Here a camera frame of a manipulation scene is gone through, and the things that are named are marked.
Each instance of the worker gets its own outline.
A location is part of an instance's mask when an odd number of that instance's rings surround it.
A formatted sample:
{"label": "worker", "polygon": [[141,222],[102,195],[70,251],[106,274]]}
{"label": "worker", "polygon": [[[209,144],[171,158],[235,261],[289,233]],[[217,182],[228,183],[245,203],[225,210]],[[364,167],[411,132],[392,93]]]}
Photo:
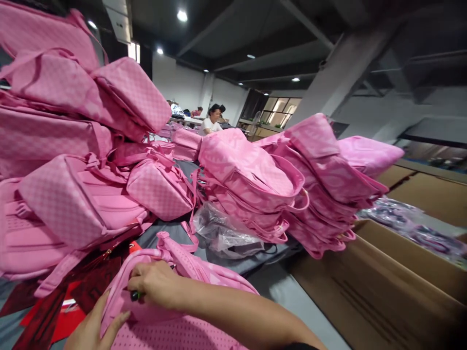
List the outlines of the worker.
{"label": "worker", "polygon": [[[250,350],[325,350],[317,336],[295,315],[259,295],[208,284],[174,273],[164,261],[139,263],[128,290],[151,303],[200,318]],[[69,337],[65,350],[109,350],[129,312],[119,314],[99,336],[108,292]]]}
{"label": "worker", "polygon": [[198,109],[195,109],[195,110],[191,111],[191,116],[192,117],[199,117],[202,112],[203,112],[203,107],[198,107]]}
{"label": "worker", "polygon": [[220,124],[217,122],[220,114],[220,106],[218,104],[213,104],[208,111],[208,117],[203,120],[203,123],[201,123],[201,127],[199,128],[199,134],[201,136],[206,136],[212,132],[222,130]]}

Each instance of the ceiling light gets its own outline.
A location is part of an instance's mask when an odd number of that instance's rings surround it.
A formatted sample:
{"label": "ceiling light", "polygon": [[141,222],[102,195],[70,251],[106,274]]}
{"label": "ceiling light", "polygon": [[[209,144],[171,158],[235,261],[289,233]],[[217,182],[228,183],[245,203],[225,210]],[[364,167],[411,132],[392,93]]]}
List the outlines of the ceiling light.
{"label": "ceiling light", "polygon": [[186,12],[182,10],[179,10],[179,12],[177,13],[177,18],[181,22],[186,22],[188,20],[188,16],[186,15]]}
{"label": "ceiling light", "polygon": [[93,21],[89,20],[89,21],[88,21],[88,24],[89,24],[89,26],[91,26],[92,29],[96,29],[96,30],[97,30],[97,26],[94,24]]}

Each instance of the gray table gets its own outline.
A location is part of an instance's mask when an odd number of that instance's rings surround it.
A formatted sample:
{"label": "gray table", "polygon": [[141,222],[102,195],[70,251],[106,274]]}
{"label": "gray table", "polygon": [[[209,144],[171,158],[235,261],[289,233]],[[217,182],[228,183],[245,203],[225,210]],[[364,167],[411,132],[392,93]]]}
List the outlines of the gray table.
{"label": "gray table", "polygon": [[[181,170],[187,177],[198,168],[198,166],[191,162],[177,161]],[[181,220],[174,222],[164,222],[158,220],[150,228],[148,228],[143,235],[137,239],[138,244],[142,248],[155,248],[157,244],[156,234],[160,231],[167,231],[170,238],[181,244],[191,244],[191,240],[186,234],[185,230],[180,224]],[[255,255],[239,260],[222,259],[215,255],[212,251],[203,248],[201,245],[195,252],[205,261],[215,263],[226,268],[229,268],[243,276],[249,272],[254,271],[263,264],[273,263],[286,256],[294,254],[300,249],[298,242],[292,238],[284,245],[267,245],[264,252],[256,253]],[[13,290],[16,282],[9,282],[0,279],[0,309],[3,307],[5,301]],[[17,313],[0,318],[0,350],[11,349],[23,332],[23,328],[19,326],[22,319],[26,316],[31,308],[19,311]],[[66,339],[52,345],[52,350],[60,350],[65,346]]]}

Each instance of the bag handle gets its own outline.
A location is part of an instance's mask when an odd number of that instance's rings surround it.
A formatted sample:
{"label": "bag handle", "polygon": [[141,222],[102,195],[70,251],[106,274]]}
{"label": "bag handle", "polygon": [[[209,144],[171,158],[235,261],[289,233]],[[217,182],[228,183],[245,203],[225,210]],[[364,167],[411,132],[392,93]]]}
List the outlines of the bag handle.
{"label": "bag handle", "polygon": [[45,298],[51,292],[53,292],[58,285],[62,282],[64,277],[73,268],[80,263],[86,256],[87,252],[82,250],[74,250],[53,269],[49,276],[40,283],[40,286],[34,292],[34,296],[37,298]]}

